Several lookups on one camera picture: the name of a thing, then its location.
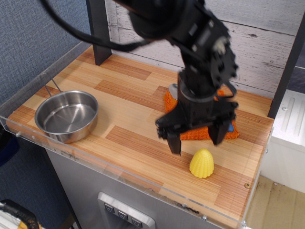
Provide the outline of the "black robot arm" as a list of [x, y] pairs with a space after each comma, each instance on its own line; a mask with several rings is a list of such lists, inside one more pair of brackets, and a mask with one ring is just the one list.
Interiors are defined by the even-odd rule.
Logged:
[[167, 40], [177, 46], [185, 68], [178, 75], [176, 107], [156, 121], [160, 138], [172, 153], [181, 152], [180, 135], [207, 127], [220, 144], [235, 119], [236, 102], [219, 97], [222, 85], [233, 94], [229, 80], [238, 69], [224, 24], [203, 0], [121, 0], [129, 11], [134, 31], [147, 41]]

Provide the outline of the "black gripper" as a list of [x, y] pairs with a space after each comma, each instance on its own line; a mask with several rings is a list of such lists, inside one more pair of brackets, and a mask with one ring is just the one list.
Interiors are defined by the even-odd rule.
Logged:
[[180, 134], [208, 127], [209, 137], [217, 146], [222, 143], [232, 121], [235, 121], [237, 107], [238, 103], [227, 101], [222, 90], [218, 91], [212, 101], [206, 103], [188, 101], [183, 104], [178, 101], [172, 111], [156, 120], [158, 136], [167, 140], [173, 154], [180, 155]]

